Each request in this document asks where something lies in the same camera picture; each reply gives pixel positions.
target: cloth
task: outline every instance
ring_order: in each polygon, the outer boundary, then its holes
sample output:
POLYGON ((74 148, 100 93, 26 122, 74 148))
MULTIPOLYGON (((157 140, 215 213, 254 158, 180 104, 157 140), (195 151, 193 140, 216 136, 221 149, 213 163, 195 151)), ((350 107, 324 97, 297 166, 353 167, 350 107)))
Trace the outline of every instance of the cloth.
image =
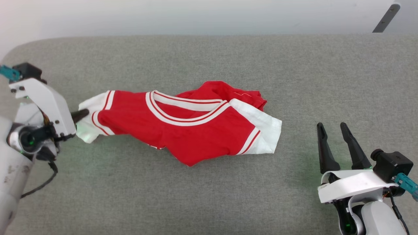
POLYGON ((158 91, 108 91, 81 103, 90 115, 77 136, 130 134, 157 149, 167 147, 182 163, 223 155, 274 153, 281 121, 238 99, 192 100, 158 91))
POLYGON ((259 91, 245 91, 234 88, 223 81, 207 81, 197 90, 187 91, 176 95, 187 99, 222 99, 231 101, 232 99, 241 100, 263 111, 267 100, 261 97, 259 91))

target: gray fabric surface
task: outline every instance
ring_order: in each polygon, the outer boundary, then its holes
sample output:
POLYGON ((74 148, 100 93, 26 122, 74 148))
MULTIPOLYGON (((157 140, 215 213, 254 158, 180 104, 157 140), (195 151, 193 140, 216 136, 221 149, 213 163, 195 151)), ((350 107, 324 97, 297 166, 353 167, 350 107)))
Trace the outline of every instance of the gray fabric surface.
MULTIPOLYGON (((323 122, 343 169, 348 124, 369 156, 400 151, 418 163, 418 37, 130 36, 63 38, 20 46, 4 63, 28 61, 71 110, 108 89, 166 94, 207 80, 260 90, 283 121, 275 154, 226 156, 187 167, 130 136, 62 144, 59 174, 23 199, 7 234, 325 234, 336 211, 319 202, 316 124, 323 122)), ((1 80, 0 113, 18 101, 1 80)), ((51 174, 32 170, 26 189, 51 174)), ((410 174, 418 181, 418 170, 410 174)), ((418 204, 395 199, 418 234, 418 204)))

